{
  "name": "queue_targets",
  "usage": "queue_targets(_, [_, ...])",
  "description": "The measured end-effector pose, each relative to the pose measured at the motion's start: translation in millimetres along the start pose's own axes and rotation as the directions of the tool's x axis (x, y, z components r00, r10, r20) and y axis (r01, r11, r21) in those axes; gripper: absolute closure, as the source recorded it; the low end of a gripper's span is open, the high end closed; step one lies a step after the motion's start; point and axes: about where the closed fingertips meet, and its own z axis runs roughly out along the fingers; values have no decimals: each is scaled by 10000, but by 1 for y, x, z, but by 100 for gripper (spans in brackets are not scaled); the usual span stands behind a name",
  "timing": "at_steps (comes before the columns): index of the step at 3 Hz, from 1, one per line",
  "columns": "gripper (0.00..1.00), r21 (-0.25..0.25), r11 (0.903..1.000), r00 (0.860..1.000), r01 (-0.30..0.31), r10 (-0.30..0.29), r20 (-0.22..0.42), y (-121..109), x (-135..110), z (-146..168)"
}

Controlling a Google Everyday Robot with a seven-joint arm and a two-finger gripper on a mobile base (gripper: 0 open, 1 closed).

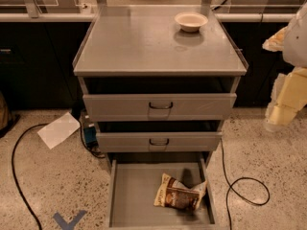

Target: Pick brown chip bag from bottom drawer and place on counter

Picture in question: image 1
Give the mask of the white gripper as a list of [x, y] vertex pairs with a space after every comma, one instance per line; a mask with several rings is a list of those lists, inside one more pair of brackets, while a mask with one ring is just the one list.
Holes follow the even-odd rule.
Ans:
[[[266, 39], [262, 48], [282, 52], [286, 27]], [[265, 114], [265, 129], [275, 132], [286, 127], [307, 104], [307, 69], [296, 67], [288, 75], [279, 74]]]

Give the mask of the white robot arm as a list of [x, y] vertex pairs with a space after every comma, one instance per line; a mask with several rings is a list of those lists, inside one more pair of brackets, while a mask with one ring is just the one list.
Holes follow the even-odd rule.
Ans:
[[263, 44], [267, 51], [282, 52], [291, 73], [279, 74], [273, 84], [271, 101], [265, 114], [265, 129], [271, 132], [287, 126], [307, 104], [307, 3], [289, 24]]

